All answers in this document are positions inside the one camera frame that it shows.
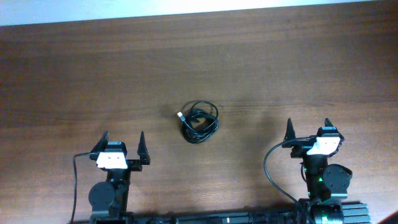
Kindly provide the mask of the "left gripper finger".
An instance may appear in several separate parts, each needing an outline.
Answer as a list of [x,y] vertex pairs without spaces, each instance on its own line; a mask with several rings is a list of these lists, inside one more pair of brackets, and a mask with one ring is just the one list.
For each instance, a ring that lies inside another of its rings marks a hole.
[[91,150],[90,153],[91,154],[99,154],[100,152],[103,152],[106,149],[108,142],[109,142],[109,132],[105,131],[104,134],[102,135],[101,139],[94,146],[94,148]]
[[149,153],[147,150],[146,140],[145,140],[143,131],[141,132],[141,135],[140,135],[139,145],[137,148],[137,154],[140,157],[140,159],[148,159],[149,158]]

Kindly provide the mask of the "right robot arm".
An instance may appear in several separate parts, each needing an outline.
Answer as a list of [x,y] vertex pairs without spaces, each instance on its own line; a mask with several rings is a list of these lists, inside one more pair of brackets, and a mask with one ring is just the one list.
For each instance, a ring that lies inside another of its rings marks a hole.
[[292,158],[302,160],[308,200],[300,203],[308,223],[343,223],[342,201],[348,197],[347,189],[353,173],[350,169],[329,164],[345,138],[326,118],[315,135],[299,139],[291,119],[287,120],[283,148],[290,148]]

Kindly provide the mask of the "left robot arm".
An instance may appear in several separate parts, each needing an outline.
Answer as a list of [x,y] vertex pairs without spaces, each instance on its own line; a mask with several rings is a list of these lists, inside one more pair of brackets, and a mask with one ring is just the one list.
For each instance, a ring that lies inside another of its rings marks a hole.
[[106,180],[95,184],[89,192],[90,223],[134,223],[134,214],[127,211],[131,173],[150,165],[144,133],[140,135],[137,155],[137,159],[127,159],[126,144],[110,141],[108,132],[91,150],[90,159],[106,172]]

